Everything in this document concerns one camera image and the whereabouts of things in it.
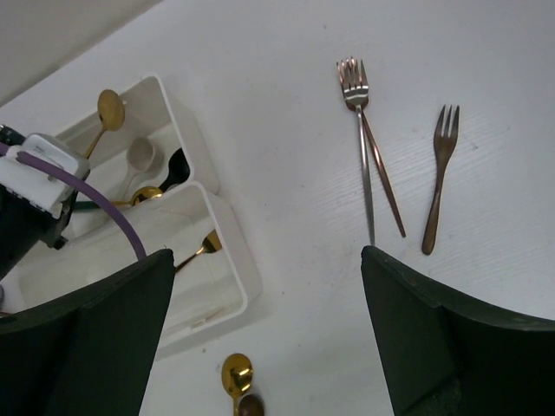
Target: gold fork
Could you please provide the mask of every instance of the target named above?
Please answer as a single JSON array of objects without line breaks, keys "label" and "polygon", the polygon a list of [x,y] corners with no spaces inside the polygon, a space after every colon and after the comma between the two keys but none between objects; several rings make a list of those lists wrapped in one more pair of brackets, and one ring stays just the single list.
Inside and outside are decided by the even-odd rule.
[{"label": "gold fork", "polygon": [[432,207],[430,208],[428,223],[426,224],[426,231],[424,232],[424,239],[422,240],[422,253],[428,256],[432,254],[435,246],[437,225],[440,221],[441,189],[443,187],[445,171],[447,170],[447,163],[449,159],[451,159],[454,148],[457,146],[457,138],[459,137],[459,106],[457,106],[454,111],[453,126],[451,127],[451,133],[449,133],[451,110],[452,107],[449,108],[449,113],[447,113],[447,121],[444,129],[443,118],[445,116],[445,106],[443,106],[434,133],[434,152],[437,173],[435,178],[434,199],[432,200]]},{"label": "gold fork", "polygon": [[[356,59],[350,58],[350,60],[348,59],[348,60],[339,62],[337,64],[337,72],[339,73],[340,85],[343,85],[345,81],[344,69],[346,65],[351,65],[351,66],[356,65]],[[364,70],[364,64],[362,63],[362,60],[361,60],[361,74],[363,76],[363,81],[366,83],[366,85],[368,85],[368,80],[366,79],[366,71]],[[369,98],[368,96],[366,96],[366,99],[362,104],[362,108],[365,108],[368,105],[368,102],[369,102]],[[349,101],[345,100],[345,104],[347,105],[347,108],[349,110],[356,112],[356,107],[353,106]],[[378,145],[375,142],[374,135],[370,130],[370,124],[368,123],[368,120],[364,112],[362,112],[362,123],[364,126],[366,137],[369,142],[369,146],[372,149],[372,156],[374,157],[375,164],[378,168],[378,173],[380,175],[380,180],[382,181],[383,190],[385,191],[385,194],[388,198],[389,206],[391,207],[391,211],[393,212],[393,216],[395,217],[395,222],[397,223],[399,232],[401,233],[401,236],[405,238],[407,236],[407,233],[405,232],[405,227],[402,224],[401,213],[399,212],[399,207],[397,206],[397,202],[395,201],[393,188],[391,187],[391,183],[389,182],[388,173],[385,170],[385,165],[383,164],[382,155],[380,154],[380,150],[378,149]]]}]

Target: purple cable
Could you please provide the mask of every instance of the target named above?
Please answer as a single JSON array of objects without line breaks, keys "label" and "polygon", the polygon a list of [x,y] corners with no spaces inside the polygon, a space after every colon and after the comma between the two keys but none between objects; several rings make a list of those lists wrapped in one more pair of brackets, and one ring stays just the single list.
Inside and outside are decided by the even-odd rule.
[{"label": "purple cable", "polygon": [[[4,143],[0,143],[0,155],[5,155],[8,152],[9,148],[10,147],[5,145]],[[137,256],[137,259],[141,260],[147,256],[147,253],[145,252],[145,248],[142,245],[142,242],[139,236],[137,235],[137,232],[134,230],[133,226],[126,220],[123,214],[121,214],[121,212],[119,212],[118,209],[104,197],[104,195],[98,192],[91,185],[86,183],[84,180],[81,180],[76,176],[70,173],[67,173],[63,169],[60,169],[57,166],[51,165],[50,163],[42,159],[38,159],[35,156],[26,152],[19,152],[17,154],[17,161],[27,166],[31,166],[56,179],[59,179],[61,180],[61,182],[75,188],[77,191],[81,192],[86,197],[89,197],[98,206],[100,206],[121,228],[121,230],[127,237],[127,240],[129,240],[129,243],[133,247],[133,250],[135,252],[135,255]]]}]

